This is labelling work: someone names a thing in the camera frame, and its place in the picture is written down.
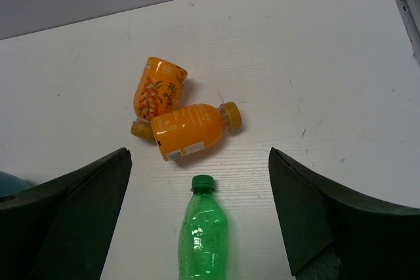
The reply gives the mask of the orange juice bottle plain label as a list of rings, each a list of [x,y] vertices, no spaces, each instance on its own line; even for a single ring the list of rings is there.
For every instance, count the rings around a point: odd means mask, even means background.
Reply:
[[[237,132],[242,117],[234,102],[194,104],[153,118],[151,126],[161,156],[170,161],[210,148],[226,131]]]

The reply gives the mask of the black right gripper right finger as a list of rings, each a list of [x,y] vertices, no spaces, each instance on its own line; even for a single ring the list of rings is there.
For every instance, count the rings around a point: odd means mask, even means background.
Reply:
[[[277,149],[268,168],[296,279],[419,278],[419,209],[352,190]]]

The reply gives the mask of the teal plastic bin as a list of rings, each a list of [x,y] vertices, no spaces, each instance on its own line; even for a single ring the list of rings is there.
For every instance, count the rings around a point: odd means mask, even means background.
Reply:
[[[9,173],[0,172],[0,197],[13,195],[30,188],[31,186],[21,178]]]

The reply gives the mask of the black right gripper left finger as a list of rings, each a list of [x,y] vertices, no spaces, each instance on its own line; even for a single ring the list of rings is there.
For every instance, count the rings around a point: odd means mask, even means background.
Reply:
[[[2,279],[100,279],[132,169],[120,148],[1,197]]]

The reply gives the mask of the green plastic bottle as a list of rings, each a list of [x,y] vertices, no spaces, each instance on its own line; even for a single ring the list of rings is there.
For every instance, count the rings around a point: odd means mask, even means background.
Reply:
[[[178,278],[226,279],[228,219],[214,196],[215,180],[194,176],[191,191],[178,240]]]

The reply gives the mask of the orange juice bottle fruit label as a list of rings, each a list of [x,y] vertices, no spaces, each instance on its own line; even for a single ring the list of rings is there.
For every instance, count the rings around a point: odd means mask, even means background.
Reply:
[[[154,140],[151,120],[176,108],[187,76],[188,72],[176,64],[157,57],[147,59],[133,98],[133,136]]]

